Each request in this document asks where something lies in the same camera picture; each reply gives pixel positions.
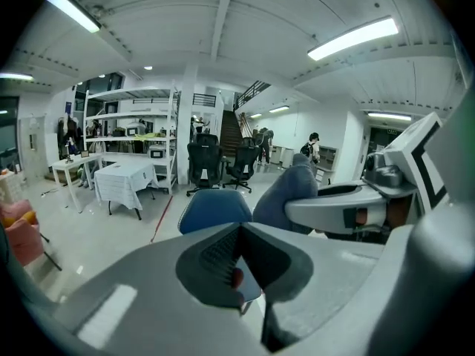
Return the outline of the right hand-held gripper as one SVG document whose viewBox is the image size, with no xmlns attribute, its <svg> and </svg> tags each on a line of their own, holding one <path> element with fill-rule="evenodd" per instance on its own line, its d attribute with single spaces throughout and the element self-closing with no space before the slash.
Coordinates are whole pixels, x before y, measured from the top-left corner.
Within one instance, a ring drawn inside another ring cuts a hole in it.
<svg viewBox="0 0 475 356">
<path fill-rule="evenodd" d="M 362 209 L 361 235 L 387 237 L 448 203 L 447 189 L 426 150 L 441 126 L 436 113 L 414 122 L 383 150 L 367 156 L 360 184 L 325 185 L 319 197 L 288 202 L 287 218 L 320 231 L 353 233 Z M 357 193 L 366 187 L 375 193 Z"/>
</svg>

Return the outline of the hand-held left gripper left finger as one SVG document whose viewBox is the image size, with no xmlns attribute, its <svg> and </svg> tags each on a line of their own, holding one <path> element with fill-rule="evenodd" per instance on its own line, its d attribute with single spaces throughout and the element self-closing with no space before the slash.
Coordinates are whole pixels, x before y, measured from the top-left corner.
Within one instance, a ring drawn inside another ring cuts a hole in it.
<svg viewBox="0 0 475 356">
<path fill-rule="evenodd" d="M 267 355 L 237 309 L 202 304 L 177 277 L 179 256 L 224 229 L 203 229 L 126 254 L 80 286 L 54 318 L 107 355 Z"/>
</svg>

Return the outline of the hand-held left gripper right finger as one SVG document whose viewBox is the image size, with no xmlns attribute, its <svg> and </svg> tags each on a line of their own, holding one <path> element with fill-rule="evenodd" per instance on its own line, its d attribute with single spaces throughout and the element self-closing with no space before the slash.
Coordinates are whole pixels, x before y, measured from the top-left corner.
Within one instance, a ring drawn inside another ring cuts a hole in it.
<svg viewBox="0 0 475 356">
<path fill-rule="evenodd" d="M 367 352 L 379 308 L 363 287 L 380 245 L 326 240 L 256 224 L 240 227 L 240 255 L 264 293 L 261 333 L 240 327 L 242 352 Z"/>
</svg>

